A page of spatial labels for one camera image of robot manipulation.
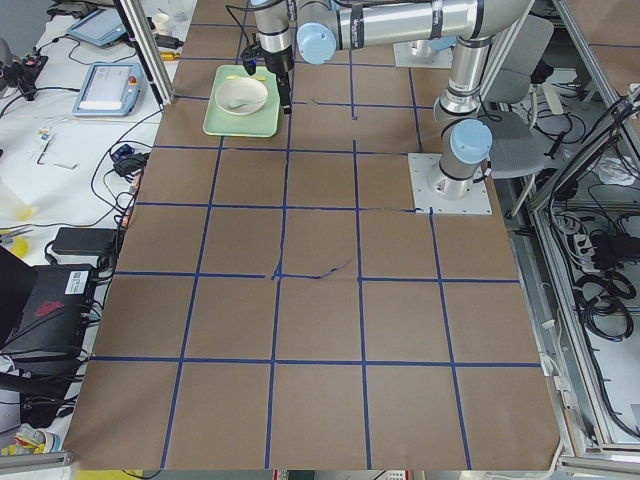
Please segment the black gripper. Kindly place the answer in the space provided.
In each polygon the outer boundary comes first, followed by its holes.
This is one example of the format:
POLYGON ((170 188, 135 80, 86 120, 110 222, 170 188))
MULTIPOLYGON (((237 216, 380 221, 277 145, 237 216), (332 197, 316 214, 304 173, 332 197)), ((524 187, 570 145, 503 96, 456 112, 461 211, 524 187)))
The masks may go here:
POLYGON ((292 103, 289 72, 293 70, 293 48, 286 47, 277 52, 269 52, 265 49, 262 51, 267 70, 277 75, 277 90, 282 111, 285 115, 290 115, 292 103))

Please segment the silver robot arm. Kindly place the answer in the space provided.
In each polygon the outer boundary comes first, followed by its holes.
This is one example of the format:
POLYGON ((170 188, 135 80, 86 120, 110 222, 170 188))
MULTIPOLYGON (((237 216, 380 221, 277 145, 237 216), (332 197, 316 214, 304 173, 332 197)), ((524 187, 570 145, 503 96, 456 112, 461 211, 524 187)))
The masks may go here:
POLYGON ((455 37, 446 89, 434 106, 443 153, 427 175, 439 198, 467 196, 493 138, 476 114, 491 44, 530 9, 526 1, 391 1, 341 7, 335 1, 253 1, 257 34, 241 54, 248 74, 263 60, 275 75, 280 104, 291 111, 289 74, 294 56, 328 62, 339 50, 455 37))

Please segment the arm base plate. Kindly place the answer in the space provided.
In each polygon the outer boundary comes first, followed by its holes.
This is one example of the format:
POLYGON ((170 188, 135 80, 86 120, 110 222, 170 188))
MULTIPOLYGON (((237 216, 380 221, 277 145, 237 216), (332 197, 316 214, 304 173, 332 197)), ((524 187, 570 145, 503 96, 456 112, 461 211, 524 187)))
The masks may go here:
POLYGON ((419 40, 393 45, 397 67, 449 69, 453 61, 455 38, 445 38, 445 43, 435 40, 419 40))
POLYGON ((470 179, 453 180, 441 171, 440 158, 438 153, 408 155, 414 211, 434 215, 491 215, 481 168, 477 167, 470 179))

